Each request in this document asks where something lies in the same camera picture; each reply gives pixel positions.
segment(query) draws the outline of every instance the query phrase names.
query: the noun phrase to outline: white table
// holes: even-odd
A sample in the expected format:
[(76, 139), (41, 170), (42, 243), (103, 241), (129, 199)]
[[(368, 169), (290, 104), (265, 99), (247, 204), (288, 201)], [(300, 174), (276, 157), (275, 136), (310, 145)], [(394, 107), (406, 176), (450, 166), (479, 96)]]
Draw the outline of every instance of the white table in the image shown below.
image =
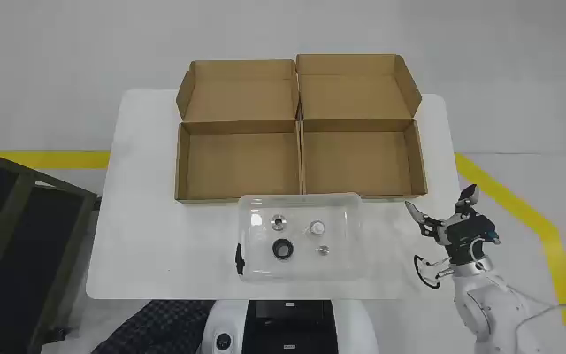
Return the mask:
[[(124, 94), (88, 270), (87, 292), (104, 299), (318, 299), (451, 296), (430, 291), (413, 255), (446, 253), (423, 237), (401, 201), (364, 203), (371, 275), (357, 281), (253, 284), (235, 270), (235, 204), (187, 205), (173, 199), (177, 128), (175, 90)], [(444, 101), (424, 95), (416, 119), (429, 193), (414, 200), (433, 217), (454, 211), (459, 196)]]

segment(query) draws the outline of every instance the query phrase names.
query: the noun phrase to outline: metal washer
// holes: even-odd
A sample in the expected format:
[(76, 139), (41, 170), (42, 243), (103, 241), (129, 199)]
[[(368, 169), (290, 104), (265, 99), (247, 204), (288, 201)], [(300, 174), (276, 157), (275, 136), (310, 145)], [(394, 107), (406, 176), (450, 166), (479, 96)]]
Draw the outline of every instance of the metal washer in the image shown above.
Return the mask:
[(323, 244), (317, 248), (317, 251), (321, 256), (327, 256), (330, 253), (330, 247)]
[(275, 214), (273, 215), (272, 221), (272, 228), (275, 231), (283, 231), (285, 230), (285, 227), (287, 227), (287, 220), (285, 219), (285, 217), (281, 214)]

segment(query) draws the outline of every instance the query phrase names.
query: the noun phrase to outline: black panel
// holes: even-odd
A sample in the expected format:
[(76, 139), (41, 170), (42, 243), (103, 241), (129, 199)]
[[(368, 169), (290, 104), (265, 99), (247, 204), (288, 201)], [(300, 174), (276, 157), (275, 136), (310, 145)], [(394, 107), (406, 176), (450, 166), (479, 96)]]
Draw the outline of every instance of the black panel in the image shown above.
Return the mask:
[[(446, 246), (450, 263), (464, 265), (473, 261), (470, 255), (470, 245), (478, 237), (490, 240), (489, 233), (495, 232), (495, 224), (485, 215), (477, 215), (471, 209), (470, 218), (447, 227), (447, 238), (452, 243)], [(476, 242), (473, 254), (477, 259), (484, 256), (483, 243)]]
[(0, 259), (0, 352), (25, 352), (83, 198), (34, 187)]
[(332, 303), (249, 301), (242, 353), (338, 353)]
[(16, 173), (0, 169), (0, 210), (2, 210), (4, 202), (10, 195), (11, 188), (17, 179), (18, 175)]

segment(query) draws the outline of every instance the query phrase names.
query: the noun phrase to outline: gray floor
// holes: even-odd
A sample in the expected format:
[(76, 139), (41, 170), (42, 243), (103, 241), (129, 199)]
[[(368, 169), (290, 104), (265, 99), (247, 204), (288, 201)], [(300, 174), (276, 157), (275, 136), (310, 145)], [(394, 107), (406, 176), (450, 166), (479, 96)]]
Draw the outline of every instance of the gray floor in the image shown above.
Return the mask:
[[(122, 93), (177, 88), (193, 59), (394, 52), (422, 92), (445, 98), (455, 150), (553, 221), (566, 244), (564, 14), (563, 0), (4, 1), (0, 150), (109, 150)], [(103, 190), (103, 170), (48, 173)], [(555, 300), (538, 237), (489, 198), (479, 208), (500, 230), (503, 245), (489, 251), (501, 272)], [(75, 346), (50, 352), (88, 352), (142, 306), (79, 295)], [(366, 305), (382, 352), (472, 353), (452, 304)], [(538, 321), (561, 352), (559, 314)]]

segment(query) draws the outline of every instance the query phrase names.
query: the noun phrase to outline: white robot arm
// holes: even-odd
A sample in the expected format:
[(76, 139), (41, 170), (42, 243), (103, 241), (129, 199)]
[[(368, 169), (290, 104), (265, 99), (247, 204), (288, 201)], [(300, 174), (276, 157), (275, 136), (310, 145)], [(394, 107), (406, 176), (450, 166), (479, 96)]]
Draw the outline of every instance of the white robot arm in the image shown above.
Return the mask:
[(464, 325), (477, 337), (476, 354), (539, 354), (542, 349), (537, 341), (522, 327), (538, 314), (531, 316), (524, 294), (506, 284), (482, 250), (483, 242), (501, 242), (494, 223), (472, 208), (478, 196), (476, 185), (466, 188), (455, 204), (455, 214), (445, 220), (432, 219), (405, 202), (421, 234), (444, 246), (448, 253), (446, 260), (450, 260), (447, 269), (426, 277), (425, 268), (442, 262), (431, 264), (416, 255), (417, 274), (433, 289), (440, 286), (441, 278), (452, 275), (454, 303)]

